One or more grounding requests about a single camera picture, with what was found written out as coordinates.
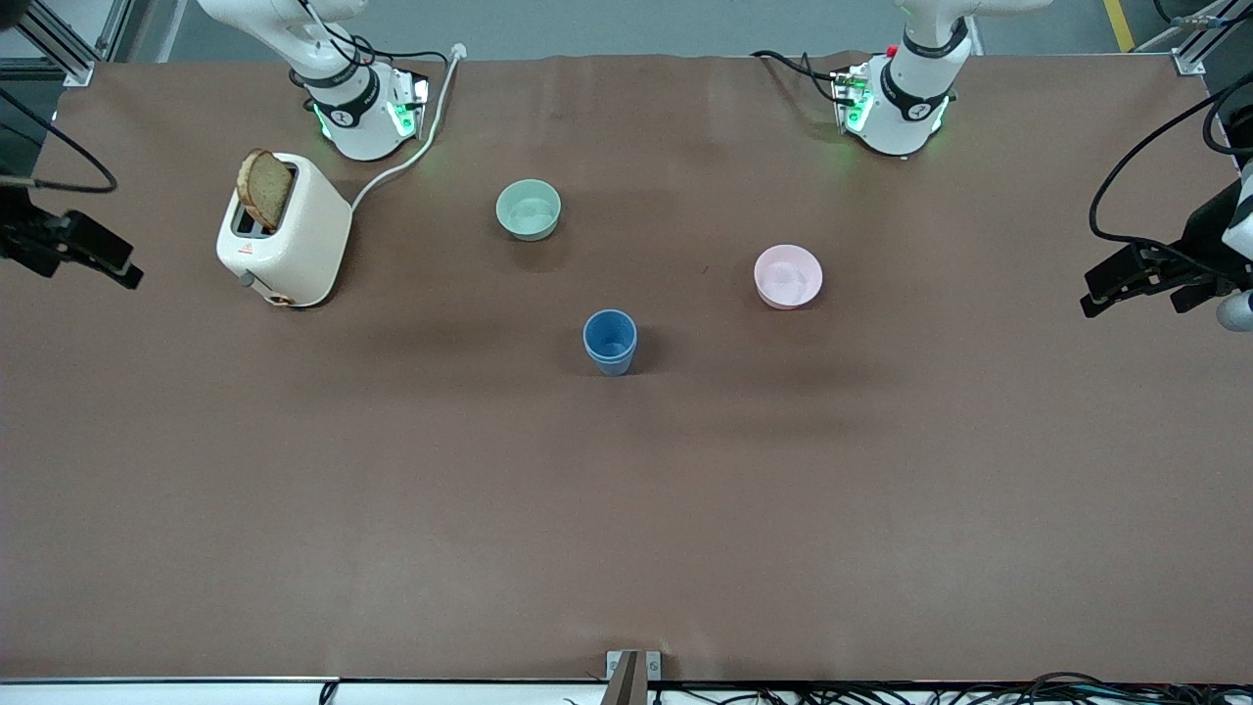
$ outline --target floor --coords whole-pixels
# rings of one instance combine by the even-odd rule
[[[1188,14],[1204,0],[1162,0]],[[1121,0],[1135,41],[1165,29],[1149,0]],[[211,19],[195,0],[154,1],[137,20],[127,60],[274,61],[253,38]],[[1212,86],[1222,86],[1253,64],[1253,23],[1247,23],[1207,61]],[[472,60],[536,59],[550,55],[673,54],[744,55],[757,49],[784,54],[881,50],[901,35],[901,15],[890,0],[376,0],[345,23],[376,46],[447,50],[456,41]],[[1056,0],[1044,11],[1016,18],[981,18],[989,54],[1116,53],[1118,40],[1104,0]],[[4,81],[20,99],[50,115],[60,88],[44,81]],[[1243,96],[1238,103],[1253,100]],[[35,139],[41,130],[8,105],[0,121]],[[3,164],[33,168],[38,148],[10,129],[0,130]]]

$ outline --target bread slice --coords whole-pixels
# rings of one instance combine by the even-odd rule
[[[262,227],[278,229],[287,194],[292,190],[292,173],[268,149],[253,149],[239,165],[236,190],[253,219]]]

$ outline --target blue cup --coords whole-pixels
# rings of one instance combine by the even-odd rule
[[[600,372],[611,378],[630,369],[638,339],[635,321],[614,308],[595,312],[583,324],[583,347]]]

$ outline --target mint green bowl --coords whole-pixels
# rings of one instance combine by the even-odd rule
[[[517,239],[544,239],[556,229],[561,197],[556,189],[536,178],[509,184],[496,198],[496,219]]]

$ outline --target table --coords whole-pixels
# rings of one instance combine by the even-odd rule
[[[0,270],[0,672],[584,677],[654,647],[683,679],[1253,680],[1248,338],[1078,302],[1114,250],[1093,190],[1199,79],[972,59],[900,160],[757,60],[461,70],[309,311],[214,258],[239,160],[351,195],[401,157],[338,158],[281,64],[65,94],[123,185],[39,202],[148,274]],[[56,144],[39,172],[90,175]],[[524,177],[565,204],[541,243],[494,219]],[[1104,217],[1172,238],[1233,178],[1193,120]],[[826,267],[804,309],[753,291],[777,242]],[[606,306],[628,378],[580,344]]]

